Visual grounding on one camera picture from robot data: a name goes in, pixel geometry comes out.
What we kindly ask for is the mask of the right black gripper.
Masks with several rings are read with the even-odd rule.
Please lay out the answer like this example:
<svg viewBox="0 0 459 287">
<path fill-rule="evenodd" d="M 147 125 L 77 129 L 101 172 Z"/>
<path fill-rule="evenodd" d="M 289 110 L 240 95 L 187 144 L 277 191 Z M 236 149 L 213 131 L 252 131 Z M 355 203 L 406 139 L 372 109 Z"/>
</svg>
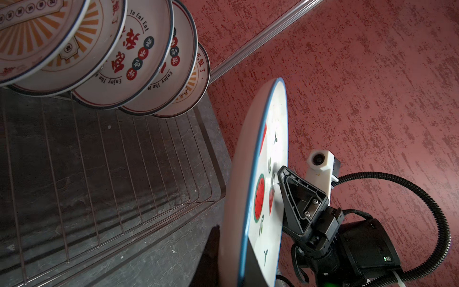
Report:
<svg viewBox="0 0 459 287">
<path fill-rule="evenodd" d="M 359 283 L 359 272 L 345 250 L 339 229 L 348 214 L 356 209 L 328 207 L 322 190 L 300 178 L 287 166 L 277 172 L 284 204 L 283 231 L 294 244 L 290 254 L 294 273 L 304 285 L 310 283 L 306 269 L 315 276 L 318 287 L 353 287 Z"/>
</svg>

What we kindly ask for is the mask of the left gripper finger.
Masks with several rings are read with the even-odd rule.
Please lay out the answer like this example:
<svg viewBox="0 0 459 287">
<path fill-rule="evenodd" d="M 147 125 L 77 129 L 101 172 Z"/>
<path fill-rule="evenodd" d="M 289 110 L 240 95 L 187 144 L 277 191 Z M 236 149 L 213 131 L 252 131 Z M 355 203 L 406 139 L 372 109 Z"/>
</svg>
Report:
<svg viewBox="0 0 459 287">
<path fill-rule="evenodd" d="M 218 254 L 220 226 L 211 229 L 196 272 L 189 287 L 218 287 Z"/>
</svg>

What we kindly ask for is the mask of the strawberry pattern white plate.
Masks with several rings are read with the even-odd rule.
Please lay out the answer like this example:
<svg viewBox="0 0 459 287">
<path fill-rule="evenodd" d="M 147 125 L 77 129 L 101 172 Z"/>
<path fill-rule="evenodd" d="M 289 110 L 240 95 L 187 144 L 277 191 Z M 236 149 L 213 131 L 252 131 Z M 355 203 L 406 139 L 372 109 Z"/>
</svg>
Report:
<svg viewBox="0 0 459 287">
<path fill-rule="evenodd" d="M 252 101 L 237 141 L 219 239 L 222 287 L 273 287 L 284 203 L 278 171 L 288 165 L 288 98 L 282 78 Z"/>
</svg>

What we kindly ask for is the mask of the floral pattern white plate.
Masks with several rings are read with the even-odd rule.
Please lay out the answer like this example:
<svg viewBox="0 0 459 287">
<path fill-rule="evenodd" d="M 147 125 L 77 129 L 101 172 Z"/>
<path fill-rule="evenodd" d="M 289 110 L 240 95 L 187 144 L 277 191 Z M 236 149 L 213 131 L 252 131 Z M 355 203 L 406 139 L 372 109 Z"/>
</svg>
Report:
<svg viewBox="0 0 459 287">
<path fill-rule="evenodd" d="M 188 84 L 198 49 L 194 19 L 182 1 L 172 2 L 174 29 L 166 60 L 153 82 L 139 96 L 119 110 L 132 116 L 175 117 L 173 105 Z"/>
</svg>

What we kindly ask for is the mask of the red character text plate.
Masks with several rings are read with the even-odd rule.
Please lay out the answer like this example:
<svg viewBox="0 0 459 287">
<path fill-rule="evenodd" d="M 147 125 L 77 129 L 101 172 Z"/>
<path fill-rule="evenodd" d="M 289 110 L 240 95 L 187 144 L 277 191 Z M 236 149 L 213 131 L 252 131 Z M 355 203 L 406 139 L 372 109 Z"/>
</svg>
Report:
<svg viewBox="0 0 459 287">
<path fill-rule="evenodd" d="M 73 99 L 97 110 L 134 100 L 165 63 L 173 25 L 172 1 L 129 1 L 116 47 L 102 69 L 72 92 Z"/>
</svg>

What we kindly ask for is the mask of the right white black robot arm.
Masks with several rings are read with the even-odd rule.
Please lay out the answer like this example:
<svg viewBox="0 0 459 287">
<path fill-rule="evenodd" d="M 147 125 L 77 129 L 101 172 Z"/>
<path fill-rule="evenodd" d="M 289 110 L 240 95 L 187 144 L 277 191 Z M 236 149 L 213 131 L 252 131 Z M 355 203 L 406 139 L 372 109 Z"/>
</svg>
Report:
<svg viewBox="0 0 459 287">
<path fill-rule="evenodd" d="M 361 287 L 399 271 L 400 259 L 381 223 L 366 212 L 329 206 L 325 192 L 286 166 L 277 173 L 284 204 L 283 233 L 293 240 L 297 278 L 318 287 Z"/>
</svg>

